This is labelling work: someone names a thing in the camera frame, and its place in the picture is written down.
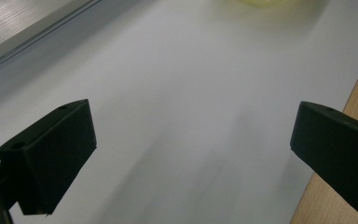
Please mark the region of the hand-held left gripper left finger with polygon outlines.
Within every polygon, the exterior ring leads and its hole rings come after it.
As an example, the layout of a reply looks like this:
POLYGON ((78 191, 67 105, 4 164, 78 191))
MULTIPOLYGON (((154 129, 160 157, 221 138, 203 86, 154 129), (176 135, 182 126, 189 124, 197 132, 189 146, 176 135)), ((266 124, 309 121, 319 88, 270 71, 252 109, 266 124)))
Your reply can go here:
POLYGON ((0 146, 0 194, 6 209, 51 214, 97 147, 89 101, 49 112, 0 146))

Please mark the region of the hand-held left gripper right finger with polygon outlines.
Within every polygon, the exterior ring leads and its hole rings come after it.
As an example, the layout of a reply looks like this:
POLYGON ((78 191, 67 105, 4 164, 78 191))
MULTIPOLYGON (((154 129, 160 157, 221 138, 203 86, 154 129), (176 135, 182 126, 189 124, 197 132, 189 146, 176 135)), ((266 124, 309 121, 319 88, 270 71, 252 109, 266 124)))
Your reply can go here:
POLYGON ((302 102, 290 147, 358 212, 358 120, 336 109, 302 102))

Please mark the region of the yellow round plastic bowl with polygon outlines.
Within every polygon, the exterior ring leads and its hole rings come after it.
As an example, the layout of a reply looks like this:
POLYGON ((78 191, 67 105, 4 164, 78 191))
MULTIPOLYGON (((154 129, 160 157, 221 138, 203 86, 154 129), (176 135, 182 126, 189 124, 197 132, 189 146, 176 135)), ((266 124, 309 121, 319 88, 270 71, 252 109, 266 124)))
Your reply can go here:
POLYGON ((291 0, 238 0, 241 3, 252 7, 275 7, 291 0))

